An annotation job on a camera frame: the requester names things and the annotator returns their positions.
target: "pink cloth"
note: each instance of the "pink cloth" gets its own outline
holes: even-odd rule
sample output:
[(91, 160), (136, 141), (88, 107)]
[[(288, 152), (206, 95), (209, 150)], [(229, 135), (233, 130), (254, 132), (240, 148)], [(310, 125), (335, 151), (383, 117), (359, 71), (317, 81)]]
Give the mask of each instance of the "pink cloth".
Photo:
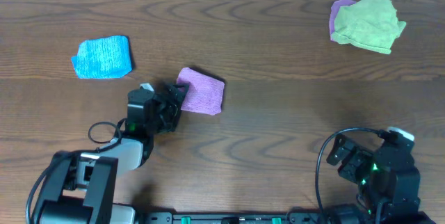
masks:
[(176, 83), (189, 84), (182, 110), (208, 115), (221, 113), (224, 82), (185, 67), (179, 73)]
[(331, 17), (329, 18), (329, 35), (332, 35), (332, 33), (334, 33), (335, 31), (335, 17), (337, 17), (337, 14), (340, 11), (340, 7), (342, 6), (350, 6), (356, 4), (356, 1), (353, 0), (338, 0), (335, 1), (334, 4), (332, 4), (331, 7)]

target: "table surface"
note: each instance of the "table surface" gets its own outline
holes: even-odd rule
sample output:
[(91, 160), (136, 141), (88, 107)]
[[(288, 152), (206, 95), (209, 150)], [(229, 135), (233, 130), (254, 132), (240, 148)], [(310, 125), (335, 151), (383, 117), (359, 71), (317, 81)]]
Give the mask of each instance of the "table surface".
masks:
[[(445, 0), (392, 0), (407, 27), (390, 55), (331, 42), (333, 1), (0, 0), (0, 223), (23, 223), (53, 153), (95, 147), (92, 123), (117, 122), (130, 90), (174, 81), (183, 67), (225, 80), (222, 113), (184, 112), (149, 161), (118, 178), (114, 202), (315, 209), (324, 139), (344, 127), (397, 126), (416, 136), (421, 209), (445, 223)], [(78, 79), (70, 58), (79, 44), (110, 35), (129, 37), (133, 72)], [(324, 205), (355, 202), (357, 187), (326, 163), (320, 183)]]

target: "green connector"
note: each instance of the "green connector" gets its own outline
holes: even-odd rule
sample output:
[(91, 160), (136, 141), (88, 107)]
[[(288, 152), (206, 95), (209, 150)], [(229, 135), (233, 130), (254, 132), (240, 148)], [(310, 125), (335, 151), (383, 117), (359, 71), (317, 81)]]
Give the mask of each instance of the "green connector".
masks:
[(272, 224), (281, 224), (281, 218), (272, 218)]
[(190, 217), (182, 217), (181, 218), (181, 224), (190, 224), (191, 221), (192, 221), (192, 218), (190, 218)]

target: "crumpled cloth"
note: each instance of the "crumpled cloth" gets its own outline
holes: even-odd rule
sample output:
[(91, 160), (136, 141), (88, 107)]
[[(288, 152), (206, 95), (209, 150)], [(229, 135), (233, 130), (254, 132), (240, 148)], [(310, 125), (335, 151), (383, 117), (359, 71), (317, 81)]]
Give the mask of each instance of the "crumpled cloth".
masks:
[(334, 4), (332, 4), (331, 7), (331, 15), (329, 17), (329, 34), (331, 35), (331, 41), (335, 41), (332, 39), (332, 33), (335, 31), (335, 18), (337, 17), (337, 14), (339, 13), (340, 7), (342, 6), (350, 6), (353, 4), (356, 4), (356, 1), (353, 0), (338, 0), (334, 1)]
[(121, 78), (131, 71), (128, 39), (114, 35), (86, 40), (79, 45), (71, 61), (80, 79)]
[(331, 37), (339, 44), (352, 44), (382, 54), (390, 54), (391, 46), (406, 26), (396, 16), (390, 0), (361, 0), (340, 7)]
[(185, 67), (176, 83), (189, 85), (181, 110), (208, 115), (221, 113), (224, 82)]

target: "blue cloth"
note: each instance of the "blue cloth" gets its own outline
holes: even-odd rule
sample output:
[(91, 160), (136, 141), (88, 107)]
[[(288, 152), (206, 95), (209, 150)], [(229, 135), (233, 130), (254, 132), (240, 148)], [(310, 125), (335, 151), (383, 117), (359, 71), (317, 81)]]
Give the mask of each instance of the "blue cloth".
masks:
[(114, 35), (86, 40), (71, 61), (80, 79), (121, 78), (131, 71), (128, 39)]

